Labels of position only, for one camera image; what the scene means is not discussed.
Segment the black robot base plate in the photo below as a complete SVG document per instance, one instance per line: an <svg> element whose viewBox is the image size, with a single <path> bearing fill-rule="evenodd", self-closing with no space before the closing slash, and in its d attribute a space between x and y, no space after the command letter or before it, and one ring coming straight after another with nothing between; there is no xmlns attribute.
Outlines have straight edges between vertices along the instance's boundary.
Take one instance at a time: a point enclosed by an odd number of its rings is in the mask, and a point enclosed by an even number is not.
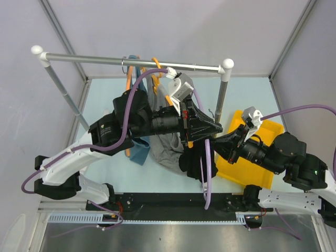
<svg viewBox="0 0 336 252"><path fill-rule="evenodd" d="M182 220L218 220L229 213L258 215L265 213L256 202L247 202L243 195L232 193L213 193L211 205L204 209L205 200L201 193L123 193L117 194L112 203L102 206L118 211L122 217L163 218L178 216Z"/></svg>

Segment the orange plastic hanger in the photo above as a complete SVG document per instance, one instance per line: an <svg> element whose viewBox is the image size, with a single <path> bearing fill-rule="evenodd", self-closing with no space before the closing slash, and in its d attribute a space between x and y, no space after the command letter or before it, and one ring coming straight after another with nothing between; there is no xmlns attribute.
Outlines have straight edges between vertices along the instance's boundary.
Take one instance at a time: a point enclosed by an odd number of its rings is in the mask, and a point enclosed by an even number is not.
<svg viewBox="0 0 336 252"><path fill-rule="evenodd" d="M178 75L169 69L168 77L173 79L166 90L160 84L162 73L156 76L153 72L146 78L146 86L139 88L148 92L148 102L152 111L150 118L150 135L158 135L165 148L176 152L183 151L183 143L187 140L185 122L188 111L185 98L190 98L194 90L192 80L185 74Z"/></svg>

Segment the black tank top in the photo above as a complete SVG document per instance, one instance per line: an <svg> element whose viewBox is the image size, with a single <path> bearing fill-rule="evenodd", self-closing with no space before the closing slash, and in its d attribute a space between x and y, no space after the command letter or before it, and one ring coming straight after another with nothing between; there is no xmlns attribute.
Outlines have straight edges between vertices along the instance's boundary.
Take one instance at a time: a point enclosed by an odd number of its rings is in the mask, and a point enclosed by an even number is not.
<svg viewBox="0 0 336 252"><path fill-rule="evenodd" d="M205 141L196 141L192 148L183 146L183 153L179 157L179 168L186 172L188 177L202 181L201 162L203 167L203 181L207 183L207 163L205 152Z"/></svg>

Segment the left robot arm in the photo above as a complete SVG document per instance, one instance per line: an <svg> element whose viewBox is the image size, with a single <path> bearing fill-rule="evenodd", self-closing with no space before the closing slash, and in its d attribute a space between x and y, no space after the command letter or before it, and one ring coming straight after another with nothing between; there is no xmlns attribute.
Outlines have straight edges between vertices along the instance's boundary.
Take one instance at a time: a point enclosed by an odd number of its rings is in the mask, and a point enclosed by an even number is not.
<svg viewBox="0 0 336 252"><path fill-rule="evenodd" d="M34 193L65 200L74 196L99 204L109 210L116 197L110 184L98 184L80 175L80 170L93 162L134 147L141 137L178 133L182 142L208 139L222 131L220 123L196 107L191 96L182 101L182 108L173 106L152 110L145 91L137 89L113 100L114 111L93 123L74 144L53 157L38 156L35 168L41 176L34 182Z"/></svg>

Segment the purple plastic hanger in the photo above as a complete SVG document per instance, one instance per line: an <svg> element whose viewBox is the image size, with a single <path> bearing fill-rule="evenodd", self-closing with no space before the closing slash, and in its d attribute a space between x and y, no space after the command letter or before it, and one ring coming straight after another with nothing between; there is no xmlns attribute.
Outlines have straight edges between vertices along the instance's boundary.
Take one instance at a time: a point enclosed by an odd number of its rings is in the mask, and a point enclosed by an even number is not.
<svg viewBox="0 0 336 252"><path fill-rule="evenodd" d="M210 139L197 142L196 150L194 151L193 159L195 169L199 169L198 180L201 183L201 190L205 200L204 209L208 210L212 199L212 167L213 158Z"/></svg>

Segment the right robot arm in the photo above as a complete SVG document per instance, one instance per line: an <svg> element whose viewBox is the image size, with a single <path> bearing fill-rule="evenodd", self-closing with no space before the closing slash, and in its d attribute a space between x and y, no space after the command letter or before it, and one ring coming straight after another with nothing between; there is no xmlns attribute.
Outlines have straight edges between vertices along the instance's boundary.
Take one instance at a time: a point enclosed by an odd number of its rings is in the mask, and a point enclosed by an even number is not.
<svg viewBox="0 0 336 252"><path fill-rule="evenodd" d="M232 133L211 138L210 143L229 164L244 159L273 174L283 173L283 181L302 192L279 193L250 184L243 192L243 207L249 211L290 209L320 216L326 225L335 227L335 180L321 159L307 153L306 143L289 132L276 136L271 145L255 134L246 136L247 130L240 125Z"/></svg>

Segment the grey tank top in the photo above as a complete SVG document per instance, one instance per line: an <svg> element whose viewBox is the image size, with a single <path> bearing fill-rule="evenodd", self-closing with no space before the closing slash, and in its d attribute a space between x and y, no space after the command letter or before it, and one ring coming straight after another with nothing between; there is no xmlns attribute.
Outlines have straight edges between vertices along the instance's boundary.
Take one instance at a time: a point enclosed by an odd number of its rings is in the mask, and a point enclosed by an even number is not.
<svg viewBox="0 0 336 252"><path fill-rule="evenodd" d="M159 110L161 107L168 107L169 102L166 99L167 91L165 87L159 85L157 94L154 92L152 77L146 77L146 86L148 91L149 105L152 111ZM165 135L149 136L150 148L153 158L168 171L185 175L179 168L179 157L183 153L183 145L177 133Z"/></svg>

